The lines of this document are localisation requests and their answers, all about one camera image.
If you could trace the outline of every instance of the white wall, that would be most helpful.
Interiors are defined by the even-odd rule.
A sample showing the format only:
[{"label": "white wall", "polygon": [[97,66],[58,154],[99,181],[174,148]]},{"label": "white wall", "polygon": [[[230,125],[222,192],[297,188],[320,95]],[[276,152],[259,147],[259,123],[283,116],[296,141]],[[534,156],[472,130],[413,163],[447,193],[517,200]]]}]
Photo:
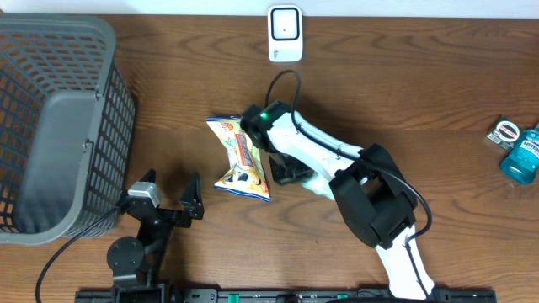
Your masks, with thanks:
[{"label": "white wall", "polygon": [[539,18],[539,0],[0,0],[6,13],[266,15],[296,4],[306,16]]}]

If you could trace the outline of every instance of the mouthwash bottle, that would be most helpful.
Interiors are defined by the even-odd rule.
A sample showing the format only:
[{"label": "mouthwash bottle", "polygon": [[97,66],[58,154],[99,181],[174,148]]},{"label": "mouthwash bottle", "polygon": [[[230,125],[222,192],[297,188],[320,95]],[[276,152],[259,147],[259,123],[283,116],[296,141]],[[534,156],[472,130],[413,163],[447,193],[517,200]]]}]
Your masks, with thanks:
[{"label": "mouthwash bottle", "polygon": [[539,167],[539,124],[524,132],[499,168],[520,184],[532,183]]}]

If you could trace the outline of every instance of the gray plastic basket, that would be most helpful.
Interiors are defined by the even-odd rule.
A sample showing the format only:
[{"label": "gray plastic basket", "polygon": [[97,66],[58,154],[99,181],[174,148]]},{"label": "gray plastic basket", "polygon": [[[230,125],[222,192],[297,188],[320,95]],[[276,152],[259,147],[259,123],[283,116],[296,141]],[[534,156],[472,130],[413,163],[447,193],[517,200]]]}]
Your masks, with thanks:
[{"label": "gray plastic basket", "polygon": [[0,15],[0,243],[71,237],[120,197],[135,105],[115,46],[101,19]]}]

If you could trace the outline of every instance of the yellow and white snack package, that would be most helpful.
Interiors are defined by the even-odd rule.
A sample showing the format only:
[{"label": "yellow and white snack package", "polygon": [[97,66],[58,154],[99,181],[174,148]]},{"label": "yellow and white snack package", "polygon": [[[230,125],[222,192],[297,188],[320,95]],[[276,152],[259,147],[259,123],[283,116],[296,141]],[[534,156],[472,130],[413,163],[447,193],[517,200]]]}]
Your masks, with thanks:
[{"label": "yellow and white snack package", "polygon": [[239,127],[241,117],[208,117],[207,123],[226,147],[230,170],[213,186],[229,193],[270,201],[260,150]]}]

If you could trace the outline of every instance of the wooden table surface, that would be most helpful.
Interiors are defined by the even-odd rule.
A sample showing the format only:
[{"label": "wooden table surface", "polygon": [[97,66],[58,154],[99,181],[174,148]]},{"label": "wooden table surface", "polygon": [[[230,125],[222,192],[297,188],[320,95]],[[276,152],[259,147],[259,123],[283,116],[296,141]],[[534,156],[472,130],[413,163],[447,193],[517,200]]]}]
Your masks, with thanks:
[{"label": "wooden table surface", "polygon": [[[342,141],[384,146],[428,200],[434,225],[419,248],[437,284],[492,287],[503,303],[537,301],[539,187],[511,183],[498,169],[504,155],[483,138],[501,114],[526,128],[539,122],[539,21],[305,18],[302,60],[274,64],[266,18],[103,18],[138,102],[126,184],[155,168],[163,204],[173,207],[189,175],[201,175],[204,220],[173,234],[163,278],[222,288],[387,283],[376,252],[334,202],[297,185],[272,183],[269,203],[212,188],[228,160],[205,117],[262,104],[275,74],[293,67],[304,117]],[[290,100],[295,86],[283,78],[273,98]],[[423,211],[415,214],[422,226]],[[44,302],[110,287],[107,249],[137,229],[123,217],[110,234],[66,250],[45,278]],[[64,242],[1,246],[0,301],[32,301]]]}]

